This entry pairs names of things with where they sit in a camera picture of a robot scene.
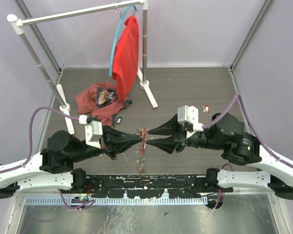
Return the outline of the blue and red keys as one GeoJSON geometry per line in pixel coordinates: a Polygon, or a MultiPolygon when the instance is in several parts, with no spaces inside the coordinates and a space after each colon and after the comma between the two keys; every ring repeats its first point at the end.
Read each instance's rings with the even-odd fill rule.
{"type": "Polygon", "coordinates": [[[202,108],[203,108],[203,113],[204,114],[207,114],[209,112],[209,106],[208,105],[203,105],[202,108]]]}

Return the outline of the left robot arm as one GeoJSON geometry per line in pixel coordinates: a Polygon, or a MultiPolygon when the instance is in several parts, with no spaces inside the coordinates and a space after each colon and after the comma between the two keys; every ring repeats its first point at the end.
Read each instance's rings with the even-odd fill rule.
{"type": "Polygon", "coordinates": [[[47,147],[27,159],[0,164],[0,199],[16,191],[60,189],[83,193],[88,188],[86,172],[74,164],[106,154],[112,160],[142,142],[138,135],[127,134],[109,126],[86,125],[85,140],[67,131],[57,131],[47,140],[47,147]]]}

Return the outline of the red handled keyring with keys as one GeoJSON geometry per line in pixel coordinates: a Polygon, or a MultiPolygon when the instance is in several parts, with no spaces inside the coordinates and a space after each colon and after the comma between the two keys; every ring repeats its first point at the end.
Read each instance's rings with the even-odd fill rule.
{"type": "Polygon", "coordinates": [[[145,151],[146,151],[146,136],[147,136],[147,128],[140,128],[137,129],[137,134],[139,138],[141,138],[140,145],[138,146],[137,152],[136,152],[136,158],[135,162],[137,165],[137,171],[140,174],[145,173],[144,169],[144,160],[145,160],[145,151]]]}

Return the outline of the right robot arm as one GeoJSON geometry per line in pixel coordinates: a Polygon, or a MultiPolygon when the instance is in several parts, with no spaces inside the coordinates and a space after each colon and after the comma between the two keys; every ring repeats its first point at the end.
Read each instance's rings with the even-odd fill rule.
{"type": "Polygon", "coordinates": [[[172,154],[186,147],[222,151],[221,157],[239,166],[251,166],[256,172],[230,172],[209,168],[204,185],[210,192],[234,187],[254,188],[274,192],[283,199],[293,200],[293,161],[266,149],[259,139],[244,131],[244,123],[227,113],[214,114],[215,123],[205,127],[179,120],[168,122],[148,131],[160,139],[147,140],[148,145],[172,154]]]}

